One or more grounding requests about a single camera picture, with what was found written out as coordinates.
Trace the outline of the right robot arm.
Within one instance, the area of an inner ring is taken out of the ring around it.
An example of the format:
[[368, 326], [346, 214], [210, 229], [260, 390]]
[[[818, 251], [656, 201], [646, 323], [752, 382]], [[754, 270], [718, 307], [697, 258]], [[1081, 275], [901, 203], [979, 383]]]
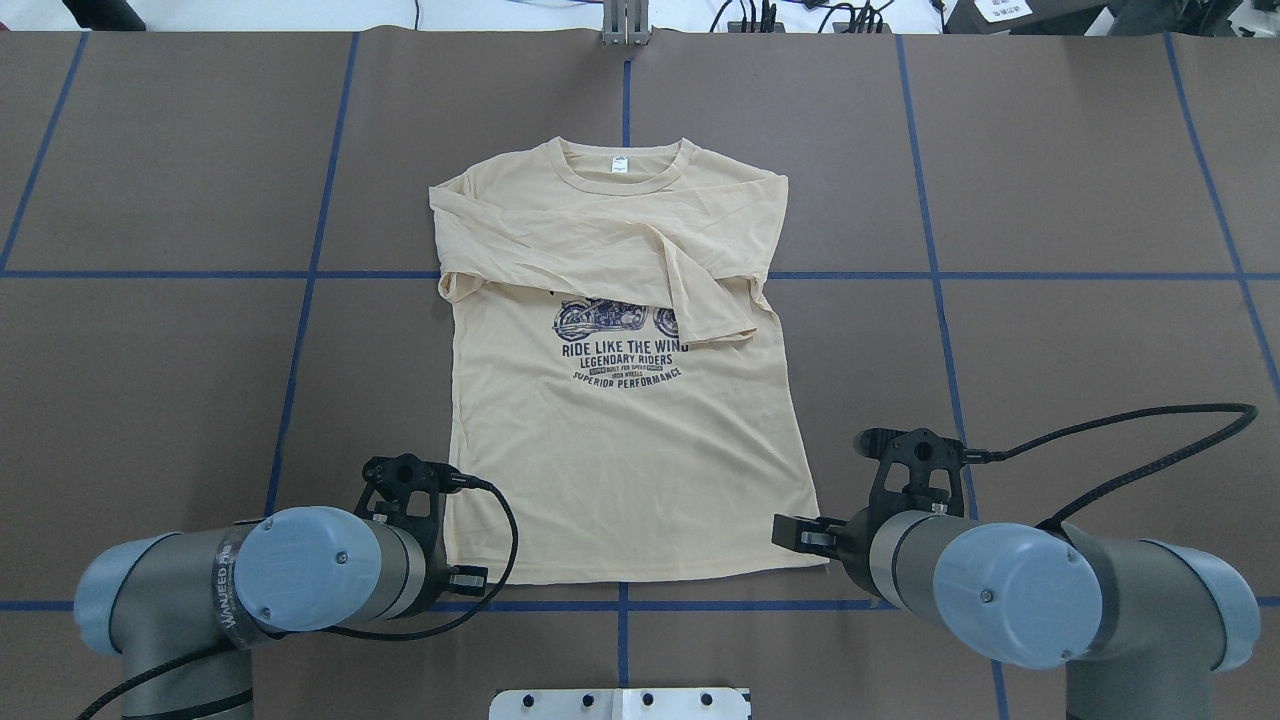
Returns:
[[776, 515], [781, 548], [844, 565], [865, 592], [977, 653], [1066, 673], [1069, 719], [1208, 719], [1213, 679], [1262, 630], [1245, 578], [1212, 553], [908, 510], [874, 523]]

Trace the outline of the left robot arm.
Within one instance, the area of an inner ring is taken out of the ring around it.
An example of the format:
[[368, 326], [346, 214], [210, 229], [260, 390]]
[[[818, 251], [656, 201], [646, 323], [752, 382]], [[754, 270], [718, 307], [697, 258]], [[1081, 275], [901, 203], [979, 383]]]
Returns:
[[73, 614], [82, 641], [125, 679], [79, 712], [125, 719], [251, 719], [252, 652], [316, 632], [375, 638], [369, 623], [426, 612], [444, 593], [493, 597], [486, 569], [451, 565], [425, 518], [328, 506], [102, 551]]

